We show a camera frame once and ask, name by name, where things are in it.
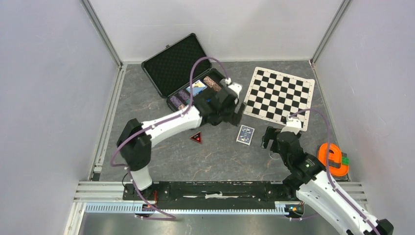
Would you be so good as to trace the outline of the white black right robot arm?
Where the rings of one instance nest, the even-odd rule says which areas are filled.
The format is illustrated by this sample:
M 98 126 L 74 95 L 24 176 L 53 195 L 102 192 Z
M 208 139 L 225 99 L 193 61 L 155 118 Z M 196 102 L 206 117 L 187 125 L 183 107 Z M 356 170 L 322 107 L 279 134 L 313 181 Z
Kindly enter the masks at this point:
M 283 195 L 308 204 L 341 235 L 391 235 L 394 226 L 378 219 L 360 206 L 327 174 L 326 167 L 315 156 L 304 152 L 299 129 L 267 127 L 261 147 L 278 153 L 290 175 L 283 180 Z

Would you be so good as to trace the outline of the black poker set case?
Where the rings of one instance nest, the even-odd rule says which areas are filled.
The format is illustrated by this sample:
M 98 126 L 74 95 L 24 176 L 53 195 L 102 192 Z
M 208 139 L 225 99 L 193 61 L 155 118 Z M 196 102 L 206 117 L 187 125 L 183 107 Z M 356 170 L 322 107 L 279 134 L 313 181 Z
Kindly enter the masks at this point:
M 221 73 L 212 66 L 212 60 L 207 58 L 194 33 L 142 62 L 141 67 L 172 111 L 178 111 L 170 101 L 174 95 L 182 101 L 184 107 L 187 105 L 179 96 L 179 91 L 186 91 L 186 88 L 197 80 L 203 82 L 206 76 L 223 88 L 227 75 L 226 72 Z M 189 95 L 192 103 L 196 96 Z

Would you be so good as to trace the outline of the clear round disc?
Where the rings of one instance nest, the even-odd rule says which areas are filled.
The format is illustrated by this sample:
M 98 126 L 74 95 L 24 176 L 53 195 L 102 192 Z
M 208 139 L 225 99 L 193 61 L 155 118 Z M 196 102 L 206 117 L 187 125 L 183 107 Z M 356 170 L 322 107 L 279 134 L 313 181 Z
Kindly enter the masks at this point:
M 276 156 L 276 153 L 274 153 L 273 151 L 269 151 L 269 157 L 271 158 L 271 159 L 273 159 L 273 160 L 277 160 L 277 156 Z

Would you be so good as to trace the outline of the blue patterned card deck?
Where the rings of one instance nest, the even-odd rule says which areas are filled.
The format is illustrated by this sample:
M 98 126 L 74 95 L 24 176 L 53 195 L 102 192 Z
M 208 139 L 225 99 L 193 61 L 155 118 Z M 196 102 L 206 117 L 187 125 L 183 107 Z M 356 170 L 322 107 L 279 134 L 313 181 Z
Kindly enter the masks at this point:
M 236 138 L 236 142 L 239 142 L 245 145 L 250 145 L 252 142 L 254 131 L 255 129 L 252 127 L 241 125 L 237 138 Z

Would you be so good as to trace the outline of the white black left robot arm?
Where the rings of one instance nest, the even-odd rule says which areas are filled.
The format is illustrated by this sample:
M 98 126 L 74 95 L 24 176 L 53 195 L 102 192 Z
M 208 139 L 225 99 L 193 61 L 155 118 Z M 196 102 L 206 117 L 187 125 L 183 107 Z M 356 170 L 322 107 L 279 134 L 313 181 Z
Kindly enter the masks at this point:
M 218 125 L 228 122 L 237 126 L 242 118 L 245 104 L 239 100 L 242 86 L 232 83 L 208 96 L 198 97 L 191 104 L 159 119 L 127 122 L 117 142 L 120 153 L 135 184 L 135 193 L 141 199 L 149 199 L 154 193 L 148 164 L 151 151 L 163 140 L 178 133 L 196 129 L 207 123 Z

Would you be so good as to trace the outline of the purple chip stack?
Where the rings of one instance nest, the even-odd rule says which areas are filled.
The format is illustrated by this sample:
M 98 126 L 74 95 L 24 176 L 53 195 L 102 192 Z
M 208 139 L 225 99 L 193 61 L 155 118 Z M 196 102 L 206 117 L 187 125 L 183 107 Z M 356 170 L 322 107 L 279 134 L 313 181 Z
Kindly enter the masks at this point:
M 181 110 L 184 107 L 182 101 L 175 95 L 170 98 L 170 101 L 177 110 Z
M 190 103 L 190 95 L 188 94 L 188 92 L 181 90 L 178 94 L 182 98 L 182 100 L 185 101 L 186 104 Z

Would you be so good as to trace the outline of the purple chip stack front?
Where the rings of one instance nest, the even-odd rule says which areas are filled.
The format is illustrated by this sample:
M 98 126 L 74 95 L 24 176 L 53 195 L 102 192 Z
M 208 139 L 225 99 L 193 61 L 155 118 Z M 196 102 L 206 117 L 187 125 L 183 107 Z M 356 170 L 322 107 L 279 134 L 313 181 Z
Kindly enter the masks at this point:
M 170 98 L 170 101 L 177 110 L 181 110 L 184 107 L 182 101 L 175 95 Z

